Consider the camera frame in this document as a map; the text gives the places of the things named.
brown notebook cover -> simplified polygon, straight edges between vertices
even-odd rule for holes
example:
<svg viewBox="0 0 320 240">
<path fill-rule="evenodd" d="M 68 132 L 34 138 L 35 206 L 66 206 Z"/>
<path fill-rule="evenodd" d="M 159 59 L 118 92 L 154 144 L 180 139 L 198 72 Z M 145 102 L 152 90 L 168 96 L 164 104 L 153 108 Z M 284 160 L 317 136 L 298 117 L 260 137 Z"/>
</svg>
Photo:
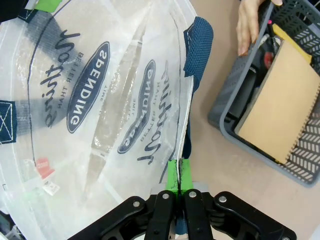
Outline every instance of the brown notebook cover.
<svg viewBox="0 0 320 240">
<path fill-rule="evenodd" d="M 318 74 L 289 42 L 283 41 L 235 133 L 285 164 L 309 119 L 319 89 Z"/>
</svg>

blue oval logo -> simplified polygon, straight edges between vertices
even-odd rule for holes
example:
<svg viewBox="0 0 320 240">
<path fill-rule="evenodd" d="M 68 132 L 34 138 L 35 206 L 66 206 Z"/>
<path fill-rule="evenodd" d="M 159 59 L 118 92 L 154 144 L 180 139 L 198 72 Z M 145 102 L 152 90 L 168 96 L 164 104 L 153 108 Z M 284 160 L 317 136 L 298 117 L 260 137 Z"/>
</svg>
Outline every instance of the blue oval logo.
<svg viewBox="0 0 320 240">
<path fill-rule="evenodd" d="M 66 126 L 74 133 L 94 105 L 105 79 L 110 61 L 110 45 L 102 43 L 82 70 L 71 94 Z"/>
<path fill-rule="evenodd" d="M 119 154 L 125 154 L 137 141 L 150 117 L 151 101 L 154 94 L 154 81 L 156 75 L 156 62 L 152 59 L 144 70 L 143 80 L 138 99 L 138 113 L 135 121 L 118 147 Z"/>
</svg>

screw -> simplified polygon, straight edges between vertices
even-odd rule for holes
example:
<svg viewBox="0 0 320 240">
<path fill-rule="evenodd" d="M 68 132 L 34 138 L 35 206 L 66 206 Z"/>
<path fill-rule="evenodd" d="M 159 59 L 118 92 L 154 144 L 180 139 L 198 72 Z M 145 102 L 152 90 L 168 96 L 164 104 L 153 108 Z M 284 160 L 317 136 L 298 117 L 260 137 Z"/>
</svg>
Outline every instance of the screw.
<svg viewBox="0 0 320 240">
<path fill-rule="evenodd" d="M 140 206 L 140 202 L 135 201 L 135 202 L 133 203 L 133 206 L 134 206 L 135 208 L 139 207 L 139 206 Z"/>
<path fill-rule="evenodd" d="M 227 198 L 225 196 L 219 197 L 219 202 L 220 203 L 225 203 L 227 201 Z"/>
<path fill-rule="evenodd" d="M 168 199 L 169 198 L 169 194 L 168 193 L 165 193 L 162 195 L 163 199 Z"/>
<path fill-rule="evenodd" d="M 189 197 L 190 198 L 195 198 L 197 194 L 194 191 L 189 192 Z"/>
</svg>

beige table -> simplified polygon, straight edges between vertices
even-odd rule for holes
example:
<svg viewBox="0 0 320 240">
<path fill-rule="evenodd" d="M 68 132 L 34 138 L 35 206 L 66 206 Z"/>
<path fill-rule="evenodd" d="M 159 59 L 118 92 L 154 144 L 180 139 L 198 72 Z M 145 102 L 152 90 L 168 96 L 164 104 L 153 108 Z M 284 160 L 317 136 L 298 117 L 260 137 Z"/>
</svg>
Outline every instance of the beige table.
<svg viewBox="0 0 320 240">
<path fill-rule="evenodd" d="M 192 102 L 191 167 L 211 194 L 229 191 L 308 240 L 320 224 L 320 183 L 305 188 L 226 140 L 207 114 L 237 56 L 237 0 L 191 0 L 214 30 L 211 56 Z M 225 240 L 215 235 L 218 240 Z"/>
</svg>

gray plastic basket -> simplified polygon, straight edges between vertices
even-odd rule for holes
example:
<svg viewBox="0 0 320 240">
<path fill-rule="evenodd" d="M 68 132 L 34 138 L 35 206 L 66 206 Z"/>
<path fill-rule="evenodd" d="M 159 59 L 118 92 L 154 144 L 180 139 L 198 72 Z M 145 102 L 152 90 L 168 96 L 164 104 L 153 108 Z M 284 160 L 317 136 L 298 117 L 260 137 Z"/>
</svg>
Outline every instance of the gray plastic basket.
<svg viewBox="0 0 320 240">
<path fill-rule="evenodd" d="M 238 57 L 227 77 L 213 107 L 208 121 L 231 142 L 262 159 L 267 165 L 279 170 L 305 187 L 312 187 L 320 173 L 320 98 L 318 98 L 309 121 L 286 164 L 278 164 L 272 157 L 261 153 L 256 147 L 238 138 L 232 131 L 228 117 L 230 107 L 243 86 L 244 79 L 257 53 L 269 19 L 278 24 L 308 54 L 313 56 L 313 68 L 320 74 L 320 13 L 306 0 L 284 0 L 283 6 L 273 4 L 259 11 L 260 34 L 251 46 L 248 56 Z"/>
</svg>

